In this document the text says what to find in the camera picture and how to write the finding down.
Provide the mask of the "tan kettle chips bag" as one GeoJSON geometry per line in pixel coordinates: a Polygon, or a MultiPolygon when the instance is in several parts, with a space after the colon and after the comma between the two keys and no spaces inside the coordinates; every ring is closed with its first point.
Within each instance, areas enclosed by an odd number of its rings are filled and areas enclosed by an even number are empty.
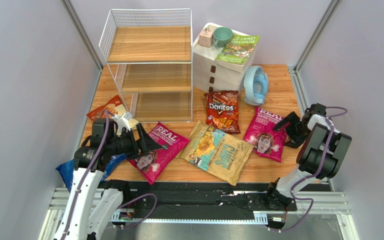
{"type": "Polygon", "coordinates": [[[232,186],[254,149],[252,144],[201,121],[194,125],[188,139],[176,157],[232,186]]]}

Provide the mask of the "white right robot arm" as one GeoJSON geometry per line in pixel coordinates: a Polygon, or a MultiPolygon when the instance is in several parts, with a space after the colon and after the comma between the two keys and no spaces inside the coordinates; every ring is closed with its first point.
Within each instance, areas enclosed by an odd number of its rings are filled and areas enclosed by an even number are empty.
{"type": "Polygon", "coordinates": [[[335,128],[328,107],[314,103],[303,117],[293,111],[273,127],[285,130],[285,146],[300,149],[295,168],[286,176],[271,182],[263,199],[270,210],[287,210],[296,200],[295,193],[315,180],[333,178],[343,163],[352,137],[335,128]]]}

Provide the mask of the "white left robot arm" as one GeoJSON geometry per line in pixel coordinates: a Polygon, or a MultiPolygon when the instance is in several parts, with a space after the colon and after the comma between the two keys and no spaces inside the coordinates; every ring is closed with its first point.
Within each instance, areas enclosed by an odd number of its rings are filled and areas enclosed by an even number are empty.
{"type": "Polygon", "coordinates": [[[132,130],[118,136],[118,124],[108,117],[92,124],[92,132],[74,153],[73,178],[69,198],[55,240],[100,240],[113,214],[124,200],[130,203],[130,184],[124,180],[105,183],[96,207],[93,201],[104,171],[114,155],[128,159],[143,157],[161,149],[145,131],[136,125],[138,139],[132,130]]]}

